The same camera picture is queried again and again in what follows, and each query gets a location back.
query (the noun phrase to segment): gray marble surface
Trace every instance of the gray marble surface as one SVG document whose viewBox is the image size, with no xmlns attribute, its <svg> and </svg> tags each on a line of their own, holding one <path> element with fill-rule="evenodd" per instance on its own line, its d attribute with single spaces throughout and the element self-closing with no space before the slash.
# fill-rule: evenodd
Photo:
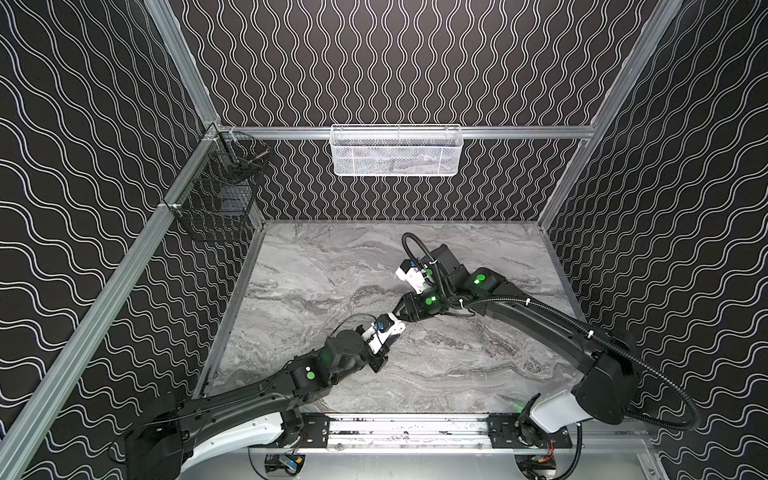
<svg viewBox="0 0 768 480">
<path fill-rule="evenodd" d="M 572 314 L 538 228 L 519 223 L 271 223 L 209 395 L 278 370 L 323 345 L 351 313 L 389 312 L 410 286 L 395 270 L 411 231 L 446 243 L 472 272 L 494 268 L 523 290 Z M 351 320 L 354 329 L 365 318 Z M 440 316 L 409 324 L 379 374 L 344 379 L 308 410 L 516 412 L 575 370 L 536 340 L 497 320 Z"/>
</svg>

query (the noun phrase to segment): black wire basket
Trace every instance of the black wire basket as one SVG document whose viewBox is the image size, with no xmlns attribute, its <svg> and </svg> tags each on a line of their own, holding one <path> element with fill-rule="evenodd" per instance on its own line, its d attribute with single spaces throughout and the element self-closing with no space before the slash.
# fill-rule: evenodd
<svg viewBox="0 0 768 480">
<path fill-rule="evenodd" d="M 253 235 L 250 211 L 257 187 L 255 177 L 266 164 L 270 149 L 235 155 L 228 146 L 211 151 L 187 187 L 174 216 L 192 240 L 206 243 L 249 241 Z"/>
</svg>

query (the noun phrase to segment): black wavy-patterned wall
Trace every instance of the black wavy-patterned wall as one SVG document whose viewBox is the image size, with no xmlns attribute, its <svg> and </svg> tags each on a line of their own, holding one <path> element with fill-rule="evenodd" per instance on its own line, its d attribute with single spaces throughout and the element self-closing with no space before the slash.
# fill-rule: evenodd
<svg viewBox="0 0 768 480">
<path fill-rule="evenodd" d="M 192 394 L 247 250 L 172 226 L 24 478 L 123 478 L 109 457 L 124 446 L 111 442 L 160 394 Z"/>
<path fill-rule="evenodd" d="M 277 220 L 536 221 L 577 143 L 466 141 L 453 177 L 339 177 L 328 142 L 280 141 L 257 203 Z"/>
<path fill-rule="evenodd" d="M 0 0 L 0 438 L 204 130 L 140 0 Z"/>
<path fill-rule="evenodd" d="M 225 124 L 582 125 L 655 1 L 172 4 Z"/>
<path fill-rule="evenodd" d="M 688 0 L 550 230 L 587 317 L 702 406 L 657 434 L 673 479 L 768 478 L 766 125 L 768 2 Z"/>
</svg>

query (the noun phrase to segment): wire mesh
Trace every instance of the wire mesh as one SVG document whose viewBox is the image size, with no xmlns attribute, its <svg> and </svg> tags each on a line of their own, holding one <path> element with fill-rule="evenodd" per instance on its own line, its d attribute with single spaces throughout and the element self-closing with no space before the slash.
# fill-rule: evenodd
<svg viewBox="0 0 768 480">
<path fill-rule="evenodd" d="M 172 208 L 184 231 L 195 241 L 232 243 L 253 234 L 250 210 L 256 195 L 253 179 L 268 161 L 270 149 L 230 142 L 212 150 L 187 188 L 180 206 Z"/>
<path fill-rule="evenodd" d="M 451 177 L 462 146 L 458 125 L 336 124 L 330 135 L 339 176 Z"/>
</svg>

